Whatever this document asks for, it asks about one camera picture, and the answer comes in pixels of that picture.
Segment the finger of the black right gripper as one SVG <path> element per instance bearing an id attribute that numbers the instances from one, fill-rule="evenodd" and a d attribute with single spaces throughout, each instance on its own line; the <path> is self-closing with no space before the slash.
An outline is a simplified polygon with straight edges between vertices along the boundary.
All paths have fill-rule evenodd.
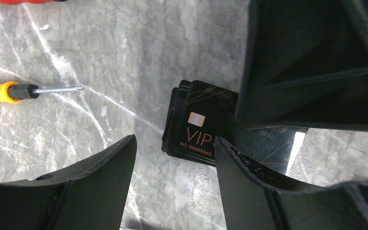
<path id="1" fill-rule="evenodd" d="M 368 0 L 252 0 L 235 119 L 368 131 Z"/>

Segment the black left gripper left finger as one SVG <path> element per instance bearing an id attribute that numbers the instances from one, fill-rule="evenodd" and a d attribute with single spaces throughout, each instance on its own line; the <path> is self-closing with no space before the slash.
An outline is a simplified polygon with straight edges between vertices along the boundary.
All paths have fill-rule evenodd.
<path id="1" fill-rule="evenodd" d="M 117 230 L 135 165 L 128 135 L 34 180 L 0 183 L 0 230 Z"/>

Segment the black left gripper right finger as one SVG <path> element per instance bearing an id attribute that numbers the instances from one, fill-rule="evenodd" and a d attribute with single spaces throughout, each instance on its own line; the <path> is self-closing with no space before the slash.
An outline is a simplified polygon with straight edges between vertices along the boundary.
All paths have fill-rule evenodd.
<path id="1" fill-rule="evenodd" d="M 229 230 L 368 230 L 368 181 L 316 186 L 260 164 L 221 137 L 214 147 Z"/>

